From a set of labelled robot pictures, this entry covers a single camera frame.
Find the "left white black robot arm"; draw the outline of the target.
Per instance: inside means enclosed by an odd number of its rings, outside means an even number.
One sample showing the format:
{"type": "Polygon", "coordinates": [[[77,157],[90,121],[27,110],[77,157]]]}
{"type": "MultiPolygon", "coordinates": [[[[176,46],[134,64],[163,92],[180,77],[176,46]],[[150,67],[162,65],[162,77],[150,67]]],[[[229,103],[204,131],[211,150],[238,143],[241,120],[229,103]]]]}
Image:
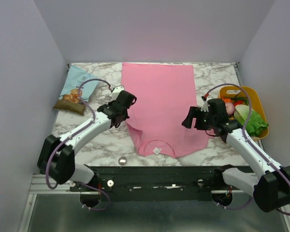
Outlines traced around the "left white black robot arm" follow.
{"type": "Polygon", "coordinates": [[[122,90],[117,98],[101,105],[86,122],[59,137],[46,137],[37,162],[40,172],[59,185],[67,181],[81,183],[87,191],[97,187],[97,173],[85,164],[77,164],[75,155],[99,134],[119,125],[129,118],[128,109],[134,105],[137,98],[122,90]]]}

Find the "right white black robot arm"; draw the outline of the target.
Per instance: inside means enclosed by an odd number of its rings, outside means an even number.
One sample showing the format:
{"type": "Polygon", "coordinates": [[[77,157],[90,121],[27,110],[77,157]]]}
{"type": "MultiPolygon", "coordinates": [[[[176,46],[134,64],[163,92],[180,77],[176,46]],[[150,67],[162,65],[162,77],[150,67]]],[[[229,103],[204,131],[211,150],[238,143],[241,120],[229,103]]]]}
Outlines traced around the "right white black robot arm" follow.
{"type": "Polygon", "coordinates": [[[210,99],[202,107],[190,107],[182,122],[187,129],[213,130],[215,136],[233,147],[250,166],[254,175],[225,165],[213,176],[217,189],[234,186],[247,193],[264,212],[290,204],[290,166],[283,167],[266,154],[235,119],[229,119],[222,99],[210,99]]]}

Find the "pink t-shirt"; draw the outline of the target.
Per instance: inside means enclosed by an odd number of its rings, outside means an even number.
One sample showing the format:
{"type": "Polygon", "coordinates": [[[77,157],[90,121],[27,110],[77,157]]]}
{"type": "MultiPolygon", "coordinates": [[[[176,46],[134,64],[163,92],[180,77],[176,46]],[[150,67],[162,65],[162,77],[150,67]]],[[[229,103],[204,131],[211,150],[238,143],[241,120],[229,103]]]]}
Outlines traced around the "pink t-shirt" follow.
{"type": "Polygon", "coordinates": [[[137,98],[126,124],[140,156],[179,158],[207,147],[204,131],[181,125],[197,104],[192,65],[123,63],[121,84],[137,98]]]}

